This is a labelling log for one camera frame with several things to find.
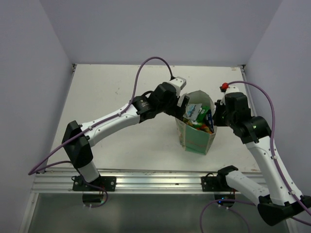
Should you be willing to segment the small grey snack packet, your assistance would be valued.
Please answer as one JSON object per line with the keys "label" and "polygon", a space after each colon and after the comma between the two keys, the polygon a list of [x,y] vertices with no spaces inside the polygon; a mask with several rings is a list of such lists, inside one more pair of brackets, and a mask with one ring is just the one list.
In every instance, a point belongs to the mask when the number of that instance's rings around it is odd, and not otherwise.
{"label": "small grey snack packet", "polygon": [[185,108],[185,113],[183,114],[183,117],[188,120],[196,120],[199,112],[201,110],[202,104],[188,104]]}

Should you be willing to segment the green Fox's candy bag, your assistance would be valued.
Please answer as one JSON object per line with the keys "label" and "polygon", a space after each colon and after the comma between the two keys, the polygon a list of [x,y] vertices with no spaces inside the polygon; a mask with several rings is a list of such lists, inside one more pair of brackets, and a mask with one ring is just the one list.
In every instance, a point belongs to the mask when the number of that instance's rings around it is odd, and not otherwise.
{"label": "green Fox's candy bag", "polygon": [[195,107],[189,116],[189,120],[192,122],[203,123],[207,112],[210,110],[208,106]]}

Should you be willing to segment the blue snack bag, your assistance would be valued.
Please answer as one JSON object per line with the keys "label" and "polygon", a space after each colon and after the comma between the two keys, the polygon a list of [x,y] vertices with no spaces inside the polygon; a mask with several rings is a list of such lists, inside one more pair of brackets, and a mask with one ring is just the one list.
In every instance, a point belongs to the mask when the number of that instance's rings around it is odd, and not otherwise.
{"label": "blue snack bag", "polygon": [[213,128],[213,118],[212,118],[212,112],[210,109],[207,111],[207,114],[205,116],[205,124]]}

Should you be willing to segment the orange candy bag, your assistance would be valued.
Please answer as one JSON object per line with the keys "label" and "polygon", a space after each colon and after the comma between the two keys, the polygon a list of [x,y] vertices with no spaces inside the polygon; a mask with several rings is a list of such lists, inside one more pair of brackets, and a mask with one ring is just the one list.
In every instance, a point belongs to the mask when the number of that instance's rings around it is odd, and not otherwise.
{"label": "orange candy bag", "polygon": [[203,131],[209,134],[214,133],[214,130],[208,125],[206,125],[205,123],[196,122],[196,123],[193,123],[192,127],[195,128],[196,130]]}

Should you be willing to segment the green paper bag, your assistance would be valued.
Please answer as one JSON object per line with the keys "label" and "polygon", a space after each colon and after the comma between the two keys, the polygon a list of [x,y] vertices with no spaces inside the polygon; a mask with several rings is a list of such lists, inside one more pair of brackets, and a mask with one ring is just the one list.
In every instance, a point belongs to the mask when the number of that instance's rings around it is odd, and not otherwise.
{"label": "green paper bag", "polygon": [[[202,106],[208,106],[211,109],[212,116],[215,112],[215,106],[210,98],[210,96],[201,91],[194,91],[190,93],[186,93],[190,100],[188,104],[199,104]],[[217,127],[213,124],[213,134],[209,134],[203,131],[196,130],[192,127],[193,123],[184,117],[182,119],[176,119],[177,130],[179,133],[179,142],[181,146],[188,152],[193,152],[197,154],[206,155],[213,143],[213,140],[216,136]]]}

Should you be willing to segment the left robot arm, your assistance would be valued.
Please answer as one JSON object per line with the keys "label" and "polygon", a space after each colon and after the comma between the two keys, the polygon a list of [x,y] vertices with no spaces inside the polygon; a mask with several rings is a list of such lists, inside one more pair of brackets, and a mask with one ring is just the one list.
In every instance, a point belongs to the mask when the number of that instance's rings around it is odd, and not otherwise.
{"label": "left robot arm", "polygon": [[67,125],[62,140],[65,152],[89,190],[97,190],[101,185],[91,148],[111,134],[153,119],[160,113],[181,119],[189,102],[188,97],[183,98],[182,103],[178,102],[185,86],[186,80],[177,77],[159,84],[154,91],[149,92],[148,97],[136,96],[128,105],[102,118],[81,125],[72,121]]}

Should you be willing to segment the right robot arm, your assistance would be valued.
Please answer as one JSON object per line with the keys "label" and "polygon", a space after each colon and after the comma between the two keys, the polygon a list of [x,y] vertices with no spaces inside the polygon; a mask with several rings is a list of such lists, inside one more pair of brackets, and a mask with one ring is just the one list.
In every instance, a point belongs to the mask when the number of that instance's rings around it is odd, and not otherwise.
{"label": "right robot arm", "polygon": [[257,207],[261,218],[274,226],[311,206],[289,176],[276,149],[271,145],[271,129],[261,116],[252,116],[248,99],[242,92],[227,93],[215,103],[215,126],[228,126],[255,158],[266,187],[244,176],[235,166],[218,170],[216,184],[221,190],[241,192]]}

